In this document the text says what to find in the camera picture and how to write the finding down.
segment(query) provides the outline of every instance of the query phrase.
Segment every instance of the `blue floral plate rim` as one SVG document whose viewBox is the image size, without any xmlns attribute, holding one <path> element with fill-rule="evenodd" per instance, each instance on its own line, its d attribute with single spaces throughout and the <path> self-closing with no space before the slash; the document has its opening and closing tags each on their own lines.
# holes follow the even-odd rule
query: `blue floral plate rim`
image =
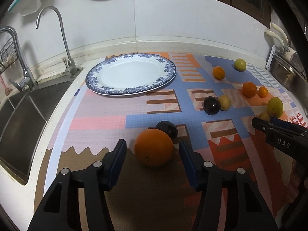
<svg viewBox="0 0 308 231">
<path fill-rule="evenodd" d="M 98 87 L 98 80 L 95 78 L 95 73 L 99 73 L 99 71 L 102 69 L 102 65 L 108 65 L 112 64 L 113 62 L 116 62 L 117 59 L 124 59 L 124 58 L 130 58 L 133 56 L 138 57 L 144 57 L 144 58 L 152 58 L 156 57 L 157 61 L 160 63 L 166 62 L 165 64 L 165 77 L 161 76 L 157 80 L 153 81 L 151 85 L 143 85 L 135 88 L 126 88 L 125 90 L 116 90 L 115 88 L 110 87 Z M 95 65 L 87 74 L 86 76 L 86 85 L 87 87 L 92 90 L 93 92 L 100 94 L 100 95 L 110 95 L 110 96 L 125 96 L 125 95 L 136 95 L 140 93 L 145 93 L 157 88 L 160 88 L 175 78 L 177 73 L 177 68 L 175 64 L 170 61 L 169 59 L 156 55 L 156 54 L 148 54 L 148 53 L 130 53 L 130 54 L 122 54 L 118 55 L 116 57 L 109 58 L 107 60 L 104 60 L 100 62 L 99 64 Z"/>
</svg>

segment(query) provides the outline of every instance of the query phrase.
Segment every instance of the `large orange fruit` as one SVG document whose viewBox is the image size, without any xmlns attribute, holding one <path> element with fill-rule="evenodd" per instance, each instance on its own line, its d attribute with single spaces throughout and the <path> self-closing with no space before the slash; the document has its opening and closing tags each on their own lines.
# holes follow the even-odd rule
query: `large orange fruit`
<svg viewBox="0 0 308 231">
<path fill-rule="evenodd" d="M 243 95 L 252 98 L 257 94 L 257 87 L 252 82 L 245 82 L 242 88 Z"/>
<path fill-rule="evenodd" d="M 222 67 L 217 66 L 213 68 L 213 76 L 218 80 L 222 80 L 226 76 L 226 73 Z"/>
<path fill-rule="evenodd" d="M 267 97 L 268 94 L 268 90 L 265 87 L 260 87 L 258 90 L 258 96 L 260 96 L 261 98 L 265 98 Z"/>
<path fill-rule="evenodd" d="M 134 152 L 144 165 L 158 167 L 171 159 L 173 142 L 165 132 L 156 128 L 147 129 L 137 136 Z"/>
</svg>

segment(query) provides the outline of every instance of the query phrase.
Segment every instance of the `wire basket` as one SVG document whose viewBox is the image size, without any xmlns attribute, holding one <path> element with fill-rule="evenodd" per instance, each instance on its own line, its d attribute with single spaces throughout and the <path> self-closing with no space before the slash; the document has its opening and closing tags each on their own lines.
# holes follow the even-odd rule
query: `wire basket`
<svg viewBox="0 0 308 231">
<path fill-rule="evenodd" d="M 13 39 L 10 38 L 10 40 L 8 40 L 0 50 L 0 74 L 2 74 L 17 59 L 14 42 Z"/>
</svg>

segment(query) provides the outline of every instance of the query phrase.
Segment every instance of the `green fruit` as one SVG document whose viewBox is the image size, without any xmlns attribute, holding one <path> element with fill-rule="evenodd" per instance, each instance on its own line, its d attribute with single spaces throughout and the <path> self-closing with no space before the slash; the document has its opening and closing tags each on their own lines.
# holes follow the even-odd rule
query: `green fruit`
<svg viewBox="0 0 308 231">
<path fill-rule="evenodd" d="M 268 101 L 266 111 L 269 116 L 280 118 L 283 113 L 282 101 L 278 97 L 273 97 Z"/>
<path fill-rule="evenodd" d="M 269 114 L 266 113 L 266 112 L 263 112 L 263 113 L 261 113 L 261 114 L 259 115 L 259 118 L 261 118 L 262 120 L 267 121 L 267 122 L 270 121 L 270 118 L 269 118 L 269 117 L 270 117 Z"/>
<path fill-rule="evenodd" d="M 246 70 L 246 66 L 246 62 L 243 59 L 238 58 L 234 62 L 234 68 L 237 71 L 244 72 Z"/>
<path fill-rule="evenodd" d="M 218 101 L 220 102 L 220 110 L 222 111 L 226 111 L 231 107 L 231 100 L 227 95 L 221 95 Z"/>
</svg>

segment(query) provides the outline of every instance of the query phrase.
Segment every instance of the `blue floral pattern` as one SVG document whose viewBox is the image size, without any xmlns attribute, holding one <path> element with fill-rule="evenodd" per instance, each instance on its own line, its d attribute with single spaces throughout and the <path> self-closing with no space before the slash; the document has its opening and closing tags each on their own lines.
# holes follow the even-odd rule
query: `blue floral pattern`
<svg viewBox="0 0 308 231">
<path fill-rule="evenodd" d="M 105 86 L 104 83 L 100 82 L 98 80 L 99 74 L 103 72 L 103 65 L 113 65 L 114 62 L 123 60 L 126 58 L 133 58 L 134 61 L 141 60 L 142 58 L 149 58 L 150 62 L 155 63 L 157 66 L 161 66 L 162 74 L 161 76 L 156 79 L 153 82 L 150 82 L 148 84 L 144 84 L 142 86 L 134 87 L 134 88 L 111 88 L 108 86 Z M 87 87 L 99 94 L 102 95 L 133 95 L 142 93 L 145 91 L 150 91 L 156 88 L 159 88 L 168 82 L 170 82 L 176 75 L 177 69 L 173 62 L 168 60 L 167 58 L 164 58 L 159 55 L 154 54 L 145 54 L 145 53 L 136 53 L 136 54 L 125 54 L 125 55 L 119 55 L 110 59 L 107 59 L 105 61 L 102 61 L 95 67 L 93 67 L 90 72 L 88 73 L 86 77 L 86 84 Z"/>
</svg>

